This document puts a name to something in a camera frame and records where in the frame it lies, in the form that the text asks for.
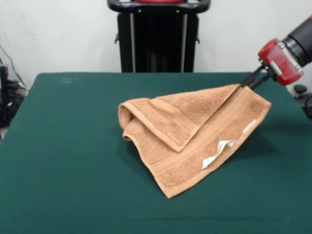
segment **red robot part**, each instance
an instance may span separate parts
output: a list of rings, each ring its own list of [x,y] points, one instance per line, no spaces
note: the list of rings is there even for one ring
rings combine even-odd
[[[271,67],[281,85],[289,85],[302,77],[302,73],[291,62],[279,45],[278,39],[269,41],[258,53],[266,66]]]

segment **brown towel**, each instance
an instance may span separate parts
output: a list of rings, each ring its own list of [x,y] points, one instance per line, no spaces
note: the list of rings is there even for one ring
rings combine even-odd
[[[122,137],[133,141],[158,186],[171,198],[220,167],[270,107],[248,87],[233,84],[129,100],[119,105],[118,118]]]

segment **black equipment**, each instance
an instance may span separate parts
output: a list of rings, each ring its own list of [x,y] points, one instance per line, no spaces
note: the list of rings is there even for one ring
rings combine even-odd
[[[193,72],[198,13],[210,0],[107,0],[119,12],[122,72]]]

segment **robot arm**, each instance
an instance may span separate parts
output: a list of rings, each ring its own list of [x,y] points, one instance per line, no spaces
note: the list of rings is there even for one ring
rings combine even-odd
[[[261,66],[241,82],[242,86],[254,89],[269,78],[285,86],[300,79],[302,69],[312,62],[312,15],[285,39],[269,41],[258,56]],[[256,79],[263,70],[266,75]]]

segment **white label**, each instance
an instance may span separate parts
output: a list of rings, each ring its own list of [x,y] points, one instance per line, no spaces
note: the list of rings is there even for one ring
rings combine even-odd
[[[203,170],[206,169],[224,150],[225,146],[232,147],[236,143],[236,140],[221,140],[218,143],[218,149],[214,156],[211,156],[203,160]]]
[[[248,124],[248,126],[243,130],[243,133],[247,132],[248,129],[250,129],[250,127],[255,123],[255,119],[250,123]]]

